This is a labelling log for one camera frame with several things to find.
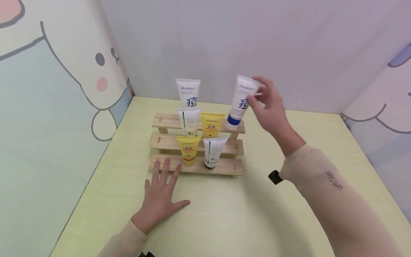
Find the black wristband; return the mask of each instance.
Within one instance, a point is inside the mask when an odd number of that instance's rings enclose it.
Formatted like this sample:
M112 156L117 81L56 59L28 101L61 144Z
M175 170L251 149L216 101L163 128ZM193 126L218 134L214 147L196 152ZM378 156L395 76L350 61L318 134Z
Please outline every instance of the black wristband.
M275 170L275 171L271 172L268 175L268 178L274 183L274 185L276 185L276 184L280 183L281 181L283 181L283 179L280 178L278 173L279 172L277 170Z

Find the white and blue tube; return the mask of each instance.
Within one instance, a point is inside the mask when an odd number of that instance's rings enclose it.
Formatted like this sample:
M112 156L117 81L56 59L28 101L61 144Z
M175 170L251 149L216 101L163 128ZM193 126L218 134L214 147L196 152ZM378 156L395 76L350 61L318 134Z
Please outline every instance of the white and blue tube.
M247 95L255 95L260 88L260 82L241 75L237 76L236 92L231 103L231 110L227 118L226 128L237 130L241 119L248 108Z

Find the hand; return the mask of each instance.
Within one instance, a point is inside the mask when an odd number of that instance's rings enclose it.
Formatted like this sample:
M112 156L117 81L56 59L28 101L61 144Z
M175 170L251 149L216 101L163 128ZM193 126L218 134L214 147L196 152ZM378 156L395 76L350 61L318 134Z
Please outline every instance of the hand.
M263 76L252 78L263 84L258 90L261 95L248 95L247 100L260 125L275 138L284 156L289 156L305 145L305 141L288 122L282 97L274 83Z
M151 185L148 179L145 180L143 205L131 218L134 225L146 235L148 235L158 223L190 204L189 200L180 201L175 204L171 202L181 165L177 166L167 184L169 165L170 159L166 158L161 171L161 177L159 178L160 161L158 159L155 161Z
M248 95L247 100L263 129L276 138L284 130L291 128L285 115L282 97L274 83L268 78L263 76L252 78L263 84L257 91L261 95ZM258 102L262 102L266 106L263 108Z

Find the wall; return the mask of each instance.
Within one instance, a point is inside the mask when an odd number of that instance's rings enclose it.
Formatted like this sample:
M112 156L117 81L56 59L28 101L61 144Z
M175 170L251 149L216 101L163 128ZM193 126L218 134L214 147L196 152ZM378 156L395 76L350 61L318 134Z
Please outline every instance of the wall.
M2 256L50 255L131 101L104 22L92 1L0 0Z
M411 44L344 111L347 126L411 222Z
M411 40L408 0L101 0L136 95L231 104L263 74L287 109L341 113Z

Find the left hand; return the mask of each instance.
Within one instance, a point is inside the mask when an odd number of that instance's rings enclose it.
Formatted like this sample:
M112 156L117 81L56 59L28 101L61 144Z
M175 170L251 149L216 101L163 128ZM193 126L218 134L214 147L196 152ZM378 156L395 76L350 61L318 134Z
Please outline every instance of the left hand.
M180 174L181 165L177 166L173 176L167 184L169 165L170 159L166 158L160 177L160 161L158 159L155 161L151 185L148 179L145 180L143 205L131 218L134 225L146 235L148 235L158 223L190 204L189 200L183 200L175 204L171 202L174 187L177 183L178 175Z

